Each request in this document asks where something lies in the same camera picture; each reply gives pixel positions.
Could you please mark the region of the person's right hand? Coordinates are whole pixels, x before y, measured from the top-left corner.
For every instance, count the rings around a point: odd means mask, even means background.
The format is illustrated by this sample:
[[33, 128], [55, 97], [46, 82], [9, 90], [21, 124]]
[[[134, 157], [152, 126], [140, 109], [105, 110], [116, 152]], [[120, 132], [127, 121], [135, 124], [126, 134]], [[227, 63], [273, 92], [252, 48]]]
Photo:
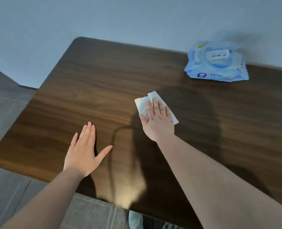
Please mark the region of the person's right hand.
[[165, 107], [161, 101], [160, 103], [160, 113], [161, 119], [154, 119], [154, 112], [151, 103], [147, 101], [147, 114], [148, 114], [148, 128], [143, 129], [144, 133], [154, 142], [159, 142], [174, 136], [175, 127], [174, 124], [170, 123], [167, 119]]

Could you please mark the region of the person's left hand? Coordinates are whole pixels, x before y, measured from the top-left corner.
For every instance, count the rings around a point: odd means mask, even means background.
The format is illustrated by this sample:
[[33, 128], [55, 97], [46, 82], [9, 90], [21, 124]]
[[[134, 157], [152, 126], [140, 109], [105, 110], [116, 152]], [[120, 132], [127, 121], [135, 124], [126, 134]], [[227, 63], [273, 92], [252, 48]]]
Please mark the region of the person's left hand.
[[80, 134], [78, 134], [78, 141], [73, 150], [70, 147], [67, 151], [63, 170], [74, 169], [77, 170], [82, 177], [88, 176], [101, 163], [96, 163], [95, 144], [96, 144], [96, 127], [92, 124], [92, 145], [88, 148], [83, 148], [83, 134], [87, 125], [84, 125]]

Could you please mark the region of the white wet wipe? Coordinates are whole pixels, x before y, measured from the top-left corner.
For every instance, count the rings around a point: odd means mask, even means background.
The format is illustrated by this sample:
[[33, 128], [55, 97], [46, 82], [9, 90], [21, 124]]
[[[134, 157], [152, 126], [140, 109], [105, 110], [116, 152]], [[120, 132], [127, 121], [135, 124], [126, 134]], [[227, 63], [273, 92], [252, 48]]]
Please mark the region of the white wet wipe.
[[156, 99], [157, 101], [161, 101], [164, 106], [169, 106], [169, 108], [171, 108], [170, 105], [173, 105], [171, 101], [176, 102], [174, 98], [175, 98], [175, 94], [172, 90], [161, 89], [161, 90], [149, 92], [147, 93], [146, 96], [137, 98], [134, 101], [139, 115], [144, 115], [148, 122], [149, 118], [147, 114], [147, 105], [146, 105], [147, 101], [149, 101], [151, 103], [151, 106], [153, 107], [153, 99]]

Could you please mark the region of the person's left forearm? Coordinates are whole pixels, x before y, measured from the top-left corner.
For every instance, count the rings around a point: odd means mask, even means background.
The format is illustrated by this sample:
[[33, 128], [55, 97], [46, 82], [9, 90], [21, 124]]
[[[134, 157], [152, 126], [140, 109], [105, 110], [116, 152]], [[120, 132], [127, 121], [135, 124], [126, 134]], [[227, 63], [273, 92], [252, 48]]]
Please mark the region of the person's left forearm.
[[66, 168], [0, 229], [59, 229], [84, 177], [79, 169]]

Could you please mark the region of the person's right forearm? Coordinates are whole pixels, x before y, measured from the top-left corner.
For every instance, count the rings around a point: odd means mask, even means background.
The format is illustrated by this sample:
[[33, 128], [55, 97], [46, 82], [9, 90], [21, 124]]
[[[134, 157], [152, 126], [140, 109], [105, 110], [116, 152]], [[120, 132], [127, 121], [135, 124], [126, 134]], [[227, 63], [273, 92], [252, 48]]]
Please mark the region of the person's right forearm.
[[282, 229], [282, 205], [172, 134], [155, 141], [204, 229]]

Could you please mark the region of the blue wet wipes pack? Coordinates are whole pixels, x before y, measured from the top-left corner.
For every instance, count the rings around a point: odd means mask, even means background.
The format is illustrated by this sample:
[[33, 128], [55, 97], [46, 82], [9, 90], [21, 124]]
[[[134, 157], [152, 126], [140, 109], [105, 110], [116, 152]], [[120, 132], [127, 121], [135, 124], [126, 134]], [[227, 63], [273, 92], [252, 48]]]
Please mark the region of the blue wet wipes pack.
[[234, 42], [209, 42], [193, 46], [184, 69], [193, 79], [234, 82], [249, 80], [246, 62]]

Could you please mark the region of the person's blue jeans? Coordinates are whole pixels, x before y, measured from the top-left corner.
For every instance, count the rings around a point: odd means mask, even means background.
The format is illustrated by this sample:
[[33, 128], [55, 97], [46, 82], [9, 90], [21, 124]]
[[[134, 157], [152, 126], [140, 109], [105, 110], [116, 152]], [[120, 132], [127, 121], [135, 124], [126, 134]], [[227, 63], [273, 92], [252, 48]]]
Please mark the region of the person's blue jeans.
[[185, 229], [131, 210], [128, 213], [128, 225], [129, 229]]

